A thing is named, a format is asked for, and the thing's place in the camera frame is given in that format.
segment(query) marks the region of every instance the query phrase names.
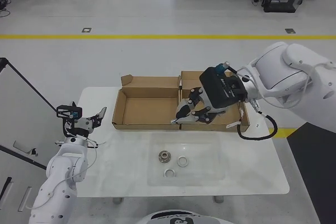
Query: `gray floor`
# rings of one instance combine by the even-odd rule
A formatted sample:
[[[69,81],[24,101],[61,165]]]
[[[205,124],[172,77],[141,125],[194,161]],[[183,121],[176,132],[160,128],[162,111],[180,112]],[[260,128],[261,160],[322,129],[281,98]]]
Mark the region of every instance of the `gray floor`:
[[[135,223],[152,212],[185,209],[236,224],[320,223],[286,139],[274,139],[290,185],[285,195],[225,196],[223,204],[212,197],[78,198],[69,223]]]

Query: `open cardboard box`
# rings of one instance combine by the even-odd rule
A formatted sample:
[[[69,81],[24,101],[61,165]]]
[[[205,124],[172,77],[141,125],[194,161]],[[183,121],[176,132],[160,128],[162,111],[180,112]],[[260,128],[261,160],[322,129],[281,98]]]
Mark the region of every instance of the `open cardboard box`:
[[[188,98],[190,90],[195,87],[200,87],[199,76],[202,71],[182,71],[181,72],[181,97],[182,99]],[[231,72],[226,72],[226,76],[231,76]],[[245,103],[240,104],[243,110],[243,117],[241,120],[240,130],[242,132],[246,131],[250,125],[248,114],[246,112]],[[195,110],[200,110],[203,108],[203,103],[199,102]],[[240,111],[238,104],[231,105],[225,114],[221,116],[216,116],[215,119],[210,124],[205,124],[201,122],[196,122],[195,124],[182,124],[181,130],[216,130],[222,132],[236,132],[236,126],[231,128],[226,128],[226,125],[238,122],[240,119]]]
[[[121,77],[112,124],[116,129],[179,130],[179,77]]]
[[[237,104],[227,113],[217,116],[210,124],[171,124],[175,119],[175,110],[183,98],[188,98],[190,90],[201,86],[199,76],[203,72],[181,72],[179,77],[121,77],[122,89],[119,90],[112,124],[116,129],[138,130],[216,130],[236,132],[236,127],[226,125],[239,121],[240,111]],[[200,110],[200,102],[195,109]],[[241,104],[244,116],[241,131],[249,127],[245,104]]]

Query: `table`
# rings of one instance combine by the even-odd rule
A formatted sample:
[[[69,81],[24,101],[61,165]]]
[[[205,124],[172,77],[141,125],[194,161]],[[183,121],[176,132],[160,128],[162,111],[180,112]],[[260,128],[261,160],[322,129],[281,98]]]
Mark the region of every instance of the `table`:
[[[89,138],[104,143],[97,149],[97,160],[87,170],[85,180],[77,183],[78,197],[165,197],[198,195],[287,194],[290,190],[272,139],[245,141],[237,133],[182,132],[192,135],[214,134],[221,145],[221,161],[225,177],[214,185],[152,186],[148,184],[149,145],[159,131],[116,130],[112,116],[120,87],[88,87],[82,91],[78,106],[83,116],[92,116],[102,107],[107,112],[101,127]],[[246,104],[250,127],[245,136],[259,137],[269,133],[264,118]],[[95,158],[89,150],[88,162]]]

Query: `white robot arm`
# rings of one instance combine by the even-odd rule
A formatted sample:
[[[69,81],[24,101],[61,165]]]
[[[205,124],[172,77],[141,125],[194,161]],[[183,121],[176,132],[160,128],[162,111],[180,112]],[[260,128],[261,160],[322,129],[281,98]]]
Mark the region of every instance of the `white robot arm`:
[[[73,106],[59,106],[57,116],[63,118],[64,142],[57,141],[58,153],[49,161],[47,180],[41,186],[39,194],[31,209],[29,223],[67,223],[77,197],[76,183],[82,182],[88,166],[87,148],[91,142],[93,148],[97,144],[89,140],[88,134],[100,126],[106,108],[90,118],[82,118],[82,109]]]
[[[235,76],[225,77],[227,69]],[[213,80],[215,76],[215,82],[207,82],[207,77]],[[228,63],[208,68],[200,82],[203,87],[192,89],[189,99],[182,100],[173,123],[210,123],[239,101],[250,102],[258,112],[256,100],[272,104],[266,98],[275,97],[281,105],[273,106],[290,109],[311,124],[336,133],[336,63],[302,45],[275,43],[238,71]],[[205,108],[190,112],[198,101],[203,101]]]

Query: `metal ring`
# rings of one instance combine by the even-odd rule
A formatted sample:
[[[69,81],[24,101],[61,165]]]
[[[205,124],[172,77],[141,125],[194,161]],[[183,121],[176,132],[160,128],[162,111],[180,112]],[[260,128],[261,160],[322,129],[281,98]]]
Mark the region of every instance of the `metal ring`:
[[[186,160],[186,163],[182,164],[182,163],[179,161],[181,158],[184,158],[184,159]],[[180,167],[186,167],[186,166],[188,166],[188,159],[187,159],[185,156],[179,156],[178,159],[177,159],[177,164],[178,164],[178,166],[180,166]]]
[[[172,171],[173,172],[173,177],[175,177],[175,171],[173,170],[173,169],[166,169],[165,171],[164,171],[164,174],[163,174],[163,176],[166,178],[167,177],[167,172],[168,171]]]

